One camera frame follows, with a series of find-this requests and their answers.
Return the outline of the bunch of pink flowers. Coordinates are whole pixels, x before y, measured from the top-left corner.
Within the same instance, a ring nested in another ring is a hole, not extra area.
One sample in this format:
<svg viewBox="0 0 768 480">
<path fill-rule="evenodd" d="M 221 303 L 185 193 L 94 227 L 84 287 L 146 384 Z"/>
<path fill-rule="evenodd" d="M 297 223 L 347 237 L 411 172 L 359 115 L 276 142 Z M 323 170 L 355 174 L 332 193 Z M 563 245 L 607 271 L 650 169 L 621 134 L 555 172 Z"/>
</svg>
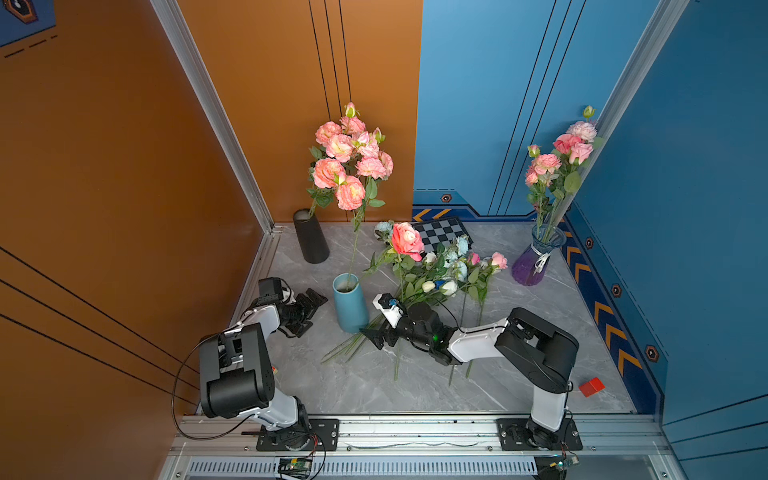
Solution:
<svg viewBox="0 0 768 480">
<path fill-rule="evenodd" d="M 457 295 L 472 299 L 483 307 L 491 280 L 507 269 L 508 260 L 499 252 L 482 257 L 471 250 L 465 237 L 459 237 L 449 246 L 439 245 L 435 252 L 424 252 L 421 262 L 408 261 L 402 268 L 384 264 L 377 272 L 386 266 L 392 268 L 398 281 L 398 287 L 392 294 L 398 301 L 406 307 L 425 302 L 435 310 L 437 307 L 445 308 L 446 301 Z M 374 319 L 365 328 L 378 327 L 384 321 L 384 316 L 375 310 Z M 465 326 L 453 313 L 449 318 L 449 326 L 458 324 L 463 328 L 473 328 Z M 365 341 L 370 342 L 359 331 L 326 354 L 324 359 L 329 361 L 341 356 L 350 359 Z"/>
</svg>

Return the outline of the teal ceramic vase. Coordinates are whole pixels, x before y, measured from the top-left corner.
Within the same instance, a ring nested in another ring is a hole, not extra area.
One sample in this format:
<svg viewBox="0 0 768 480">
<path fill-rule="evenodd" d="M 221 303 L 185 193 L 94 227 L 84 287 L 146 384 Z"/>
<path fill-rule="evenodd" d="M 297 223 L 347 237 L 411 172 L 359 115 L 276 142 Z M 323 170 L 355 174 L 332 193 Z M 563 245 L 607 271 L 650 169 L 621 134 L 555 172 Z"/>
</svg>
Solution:
<svg viewBox="0 0 768 480">
<path fill-rule="evenodd" d="M 338 324 L 344 332 L 357 334 L 369 324 L 368 308 L 356 275 L 337 276 L 333 281 L 333 294 Z"/>
</svg>

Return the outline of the black cylindrical vase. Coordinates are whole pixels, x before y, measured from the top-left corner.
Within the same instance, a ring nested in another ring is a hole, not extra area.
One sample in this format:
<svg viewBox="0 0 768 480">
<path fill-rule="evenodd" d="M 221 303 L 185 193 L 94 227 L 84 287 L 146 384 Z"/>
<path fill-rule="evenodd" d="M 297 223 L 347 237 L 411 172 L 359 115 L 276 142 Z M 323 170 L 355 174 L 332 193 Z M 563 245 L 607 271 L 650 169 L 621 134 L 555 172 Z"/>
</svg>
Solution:
<svg viewBox="0 0 768 480">
<path fill-rule="evenodd" d="M 304 260 L 310 264 L 325 262 L 330 250 L 317 217 L 309 209 L 300 209 L 293 214 L 293 224 Z"/>
</svg>

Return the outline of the deep pink rose stem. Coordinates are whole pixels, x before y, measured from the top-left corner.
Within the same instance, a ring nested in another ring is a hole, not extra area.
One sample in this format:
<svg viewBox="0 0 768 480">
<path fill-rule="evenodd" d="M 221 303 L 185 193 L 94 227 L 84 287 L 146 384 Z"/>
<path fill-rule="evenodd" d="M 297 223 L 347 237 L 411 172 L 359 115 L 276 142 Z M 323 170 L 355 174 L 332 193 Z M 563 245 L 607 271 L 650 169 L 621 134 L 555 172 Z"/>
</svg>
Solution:
<svg viewBox="0 0 768 480">
<path fill-rule="evenodd" d="M 382 221 L 374 226 L 373 233 L 385 247 L 381 252 L 371 255 L 368 267 L 364 270 L 365 276 L 376 273 L 384 264 L 394 264 L 402 268 L 408 261 L 422 261 L 424 243 L 412 224 L 393 220 Z"/>
</svg>

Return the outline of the large peach bloom stem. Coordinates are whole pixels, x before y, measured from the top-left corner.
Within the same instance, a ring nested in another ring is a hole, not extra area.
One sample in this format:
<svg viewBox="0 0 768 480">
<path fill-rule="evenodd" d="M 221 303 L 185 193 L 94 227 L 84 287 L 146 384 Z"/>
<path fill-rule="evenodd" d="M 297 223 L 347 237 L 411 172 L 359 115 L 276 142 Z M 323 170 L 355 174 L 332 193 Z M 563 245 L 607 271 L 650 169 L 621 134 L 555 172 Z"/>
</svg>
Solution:
<svg viewBox="0 0 768 480">
<path fill-rule="evenodd" d="M 325 158 L 317 160 L 310 169 L 313 186 L 308 189 L 312 199 L 309 215 L 317 208 L 326 208 L 333 200 L 343 211 L 356 211 L 363 206 L 366 189 L 355 175 L 347 174 L 344 164 Z"/>
</svg>

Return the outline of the pink multi bloom stem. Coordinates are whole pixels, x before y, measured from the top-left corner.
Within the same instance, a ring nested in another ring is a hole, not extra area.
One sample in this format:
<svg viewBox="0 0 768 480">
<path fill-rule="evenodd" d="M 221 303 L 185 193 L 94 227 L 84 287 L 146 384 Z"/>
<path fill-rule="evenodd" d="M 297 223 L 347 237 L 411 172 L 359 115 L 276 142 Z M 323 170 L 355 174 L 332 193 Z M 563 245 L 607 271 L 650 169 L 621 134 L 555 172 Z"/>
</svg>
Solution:
<svg viewBox="0 0 768 480">
<path fill-rule="evenodd" d="M 377 156 L 363 157 L 356 164 L 357 174 L 376 180 L 388 179 L 394 170 L 392 157 L 383 151 Z"/>
</svg>

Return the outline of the pale pink double stem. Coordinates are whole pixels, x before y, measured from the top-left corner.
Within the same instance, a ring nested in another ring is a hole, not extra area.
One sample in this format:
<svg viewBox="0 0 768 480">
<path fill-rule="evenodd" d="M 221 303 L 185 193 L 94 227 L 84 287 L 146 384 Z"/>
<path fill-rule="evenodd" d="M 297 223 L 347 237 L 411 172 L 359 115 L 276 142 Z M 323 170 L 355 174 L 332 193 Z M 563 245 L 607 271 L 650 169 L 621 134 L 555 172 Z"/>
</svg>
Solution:
<svg viewBox="0 0 768 480">
<path fill-rule="evenodd" d="M 380 144 L 386 139 L 386 136 L 379 128 L 373 132 L 362 131 L 353 136 L 353 145 L 357 153 L 363 158 L 378 158 L 380 154 Z"/>
</svg>

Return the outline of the pink double bloom stem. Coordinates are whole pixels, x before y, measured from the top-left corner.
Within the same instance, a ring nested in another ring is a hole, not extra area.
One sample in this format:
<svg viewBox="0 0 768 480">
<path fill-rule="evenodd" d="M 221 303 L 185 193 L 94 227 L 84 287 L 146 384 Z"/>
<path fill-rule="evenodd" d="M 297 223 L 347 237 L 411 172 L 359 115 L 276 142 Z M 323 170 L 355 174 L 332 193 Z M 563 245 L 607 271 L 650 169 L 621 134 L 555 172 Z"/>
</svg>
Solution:
<svg viewBox="0 0 768 480">
<path fill-rule="evenodd" d="M 541 228 L 552 223 L 552 214 L 564 198 L 557 185 L 562 162 L 557 154 L 542 154 L 538 145 L 529 145 L 527 150 L 531 158 L 525 173 L 525 184 L 529 189 L 527 200 L 536 214 L 535 232 L 547 240 L 549 234 L 543 233 Z"/>
</svg>

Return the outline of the pale pink carnation stem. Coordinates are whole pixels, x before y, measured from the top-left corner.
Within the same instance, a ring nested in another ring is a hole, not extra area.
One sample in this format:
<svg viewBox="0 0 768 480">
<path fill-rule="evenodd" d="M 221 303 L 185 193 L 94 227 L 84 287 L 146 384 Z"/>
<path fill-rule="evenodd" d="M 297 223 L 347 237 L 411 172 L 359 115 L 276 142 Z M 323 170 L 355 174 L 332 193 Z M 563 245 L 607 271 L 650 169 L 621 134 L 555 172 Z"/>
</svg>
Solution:
<svg viewBox="0 0 768 480">
<path fill-rule="evenodd" d="M 593 143 L 598 137 L 596 120 L 597 109 L 587 105 L 582 112 L 582 119 L 570 125 L 566 133 L 580 138 L 584 143 Z"/>
</svg>

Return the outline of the peach double bloom stem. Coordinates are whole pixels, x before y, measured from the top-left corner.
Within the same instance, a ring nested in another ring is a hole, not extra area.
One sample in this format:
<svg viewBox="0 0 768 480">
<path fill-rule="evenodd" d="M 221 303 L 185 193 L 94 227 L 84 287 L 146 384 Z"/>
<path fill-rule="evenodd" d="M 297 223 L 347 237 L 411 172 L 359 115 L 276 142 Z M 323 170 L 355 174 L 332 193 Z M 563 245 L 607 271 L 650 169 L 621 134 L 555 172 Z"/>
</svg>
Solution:
<svg viewBox="0 0 768 480">
<path fill-rule="evenodd" d="M 338 121 L 328 121 L 316 130 L 317 145 L 310 148 L 310 154 L 316 161 L 332 159 L 346 163 L 357 153 L 359 139 L 365 132 L 366 125 L 356 105 L 349 102 L 343 107 Z"/>
</svg>

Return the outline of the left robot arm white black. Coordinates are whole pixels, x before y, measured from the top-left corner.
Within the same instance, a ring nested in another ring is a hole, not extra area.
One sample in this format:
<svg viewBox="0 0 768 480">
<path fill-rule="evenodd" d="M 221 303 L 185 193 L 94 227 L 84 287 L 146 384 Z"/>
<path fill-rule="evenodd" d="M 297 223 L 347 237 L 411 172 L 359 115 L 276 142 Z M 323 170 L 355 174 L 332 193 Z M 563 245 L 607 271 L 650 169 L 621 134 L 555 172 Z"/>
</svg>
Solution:
<svg viewBox="0 0 768 480">
<path fill-rule="evenodd" d="M 198 347 L 203 413 L 253 420 L 273 436 L 310 432 L 303 403 L 276 386 L 267 340 L 276 332 L 302 336 L 326 303 L 313 289 L 293 295 L 286 287 L 274 288 L 255 299 L 234 326 L 204 340 Z"/>
</svg>

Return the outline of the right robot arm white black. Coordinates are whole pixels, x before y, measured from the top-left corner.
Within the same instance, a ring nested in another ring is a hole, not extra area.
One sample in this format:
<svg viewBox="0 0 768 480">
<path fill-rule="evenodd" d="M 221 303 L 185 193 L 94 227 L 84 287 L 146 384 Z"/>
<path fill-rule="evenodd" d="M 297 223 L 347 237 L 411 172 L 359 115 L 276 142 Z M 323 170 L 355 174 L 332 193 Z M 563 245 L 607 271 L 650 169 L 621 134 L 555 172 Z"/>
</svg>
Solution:
<svg viewBox="0 0 768 480">
<path fill-rule="evenodd" d="M 443 323 L 424 302 L 406 307 L 384 294 L 373 304 L 384 321 L 360 332 L 377 349 L 394 347 L 404 340 L 444 366 L 504 358 L 533 387 L 528 420 L 523 427 L 505 431 L 504 436 L 518 444 L 525 442 L 530 449 L 565 451 L 580 447 L 567 409 L 570 376 L 579 350 L 573 335 L 522 307 L 497 322 L 463 328 Z"/>
</svg>

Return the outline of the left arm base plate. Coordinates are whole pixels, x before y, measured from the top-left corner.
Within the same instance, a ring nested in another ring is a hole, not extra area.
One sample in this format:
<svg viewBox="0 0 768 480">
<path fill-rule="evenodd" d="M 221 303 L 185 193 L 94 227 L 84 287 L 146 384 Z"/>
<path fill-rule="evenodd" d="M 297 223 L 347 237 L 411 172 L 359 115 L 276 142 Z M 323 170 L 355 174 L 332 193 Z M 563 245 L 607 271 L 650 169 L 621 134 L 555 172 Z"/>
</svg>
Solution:
<svg viewBox="0 0 768 480">
<path fill-rule="evenodd" d="M 339 437 L 338 419 L 310 418 L 308 424 L 300 423 L 288 428 L 268 432 L 260 431 L 256 444 L 259 452 L 306 452 L 319 450 L 333 452 Z"/>
</svg>

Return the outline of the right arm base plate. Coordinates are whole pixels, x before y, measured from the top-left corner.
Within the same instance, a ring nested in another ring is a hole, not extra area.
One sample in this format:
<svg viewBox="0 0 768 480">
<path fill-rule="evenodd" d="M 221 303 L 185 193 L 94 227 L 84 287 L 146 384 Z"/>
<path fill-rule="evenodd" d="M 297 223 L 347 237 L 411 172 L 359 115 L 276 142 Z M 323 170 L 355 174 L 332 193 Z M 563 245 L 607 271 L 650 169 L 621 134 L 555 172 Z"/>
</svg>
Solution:
<svg viewBox="0 0 768 480">
<path fill-rule="evenodd" d="M 550 431 L 532 419 L 500 418 L 496 421 L 503 451 L 577 452 L 583 449 L 575 421 L 565 418 L 557 431 Z"/>
</svg>

